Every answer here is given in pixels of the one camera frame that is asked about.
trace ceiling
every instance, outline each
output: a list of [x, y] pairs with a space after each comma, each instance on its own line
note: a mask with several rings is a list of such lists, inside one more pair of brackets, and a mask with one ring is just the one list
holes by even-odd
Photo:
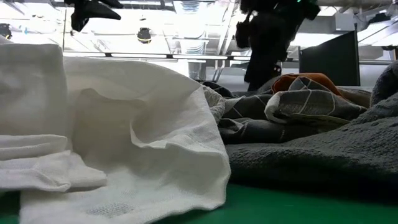
[[[166, 1], [164, 10], [159, 10], [158, 1], [121, 2], [124, 9], [115, 10], [122, 17], [120, 21], [90, 19], [80, 33], [70, 32], [73, 8], [65, 7], [61, 0], [0, 1], [0, 23], [11, 25], [11, 40], [14, 42], [56, 43], [65, 51], [205, 55], [249, 53], [247, 49], [238, 49], [233, 40], [236, 23], [245, 18], [239, 11], [238, 3], [233, 0]], [[296, 54], [297, 45], [316, 45], [337, 36], [336, 33], [324, 31], [325, 22], [332, 21], [337, 11], [346, 14], [356, 12], [359, 13], [356, 20], [367, 20], [366, 16], [362, 17], [363, 14], [372, 10], [376, 13], [382, 7], [391, 5], [391, 1], [319, 0], [318, 4], [322, 6], [319, 17], [324, 18], [303, 25], [312, 30], [299, 30], [289, 48], [291, 55]], [[150, 44], [138, 41], [140, 27], [150, 29]], [[367, 58], [378, 58], [381, 48], [370, 48], [366, 52]]]

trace green table surface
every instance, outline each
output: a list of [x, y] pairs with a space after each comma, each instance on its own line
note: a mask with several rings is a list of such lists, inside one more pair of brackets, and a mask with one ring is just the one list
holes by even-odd
[[[0, 198], [0, 224], [17, 224], [18, 193]], [[398, 207], [229, 185], [227, 202], [212, 212], [192, 211], [169, 223], [398, 223]]]

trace blanket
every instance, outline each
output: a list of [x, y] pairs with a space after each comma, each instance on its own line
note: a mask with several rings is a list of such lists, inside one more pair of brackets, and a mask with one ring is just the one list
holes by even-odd
[[398, 187], [398, 62], [379, 77], [371, 107], [329, 132], [279, 144], [230, 144], [232, 181]]
[[[0, 133], [41, 136], [30, 142], [42, 146], [0, 141], [0, 151], [14, 150], [3, 158], [50, 154], [18, 160], [18, 167], [46, 170], [18, 176], [40, 189], [22, 191], [21, 224], [150, 223], [224, 204], [228, 156], [197, 82], [149, 63], [63, 58], [57, 45], [0, 45], [0, 62]], [[92, 169], [84, 170], [98, 171], [100, 182], [77, 182], [93, 172], [68, 172], [71, 153], [51, 156], [66, 150]], [[60, 174], [58, 192], [43, 191], [54, 191]], [[7, 181], [14, 182], [0, 187], [18, 187], [15, 176]]]
[[202, 84], [223, 98], [218, 103], [224, 105], [224, 113], [217, 120], [225, 144], [286, 142], [339, 128], [366, 111], [304, 76], [276, 94], [270, 83], [264, 85], [268, 89], [261, 88], [263, 93], [246, 94], [231, 93], [212, 82]]

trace black monitor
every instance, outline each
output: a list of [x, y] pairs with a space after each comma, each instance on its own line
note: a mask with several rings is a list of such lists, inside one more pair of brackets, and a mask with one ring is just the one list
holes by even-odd
[[355, 31], [301, 50], [298, 60], [300, 73], [323, 73], [337, 86], [361, 85]]

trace gray plaid fabric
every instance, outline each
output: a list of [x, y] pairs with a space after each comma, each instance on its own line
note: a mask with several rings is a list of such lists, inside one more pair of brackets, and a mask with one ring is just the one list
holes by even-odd
[[278, 144], [226, 145], [231, 181], [366, 189], [398, 188], [398, 61], [377, 81], [370, 109], [325, 133]]
[[[202, 83], [225, 99], [225, 112], [218, 123], [225, 144], [286, 142], [338, 128], [366, 111], [306, 78], [296, 79], [288, 91], [273, 95], [275, 81], [260, 88], [262, 93], [231, 93], [215, 83]], [[270, 100], [275, 96], [279, 97], [277, 105]], [[276, 119], [266, 116], [267, 105]]]

